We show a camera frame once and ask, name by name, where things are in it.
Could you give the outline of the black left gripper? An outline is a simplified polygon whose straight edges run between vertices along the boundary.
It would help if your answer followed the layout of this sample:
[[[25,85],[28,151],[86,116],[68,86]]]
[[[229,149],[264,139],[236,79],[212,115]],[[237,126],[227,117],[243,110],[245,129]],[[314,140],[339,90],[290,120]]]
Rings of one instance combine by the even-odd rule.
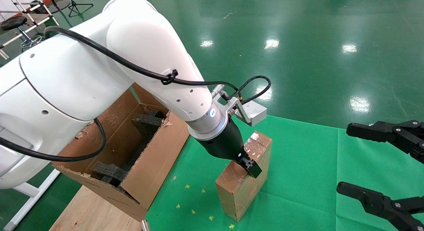
[[[224,129],[215,138],[196,140],[211,156],[235,160],[250,177],[257,178],[261,174],[262,169],[259,164],[251,159],[244,150],[241,132],[232,120],[227,121]]]

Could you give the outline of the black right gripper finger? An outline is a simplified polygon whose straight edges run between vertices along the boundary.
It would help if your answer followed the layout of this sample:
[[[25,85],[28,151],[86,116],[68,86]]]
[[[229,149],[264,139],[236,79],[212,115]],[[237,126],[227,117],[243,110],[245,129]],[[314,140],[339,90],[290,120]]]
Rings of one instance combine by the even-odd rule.
[[[424,163],[424,125],[416,120],[402,123],[377,121],[372,125],[350,123],[347,135],[375,142],[388,142]]]
[[[339,182],[336,191],[358,200],[366,213],[386,219],[398,231],[422,231],[424,225],[413,215],[424,212],[424,198],[410,197],[393,200],[383,193]]]

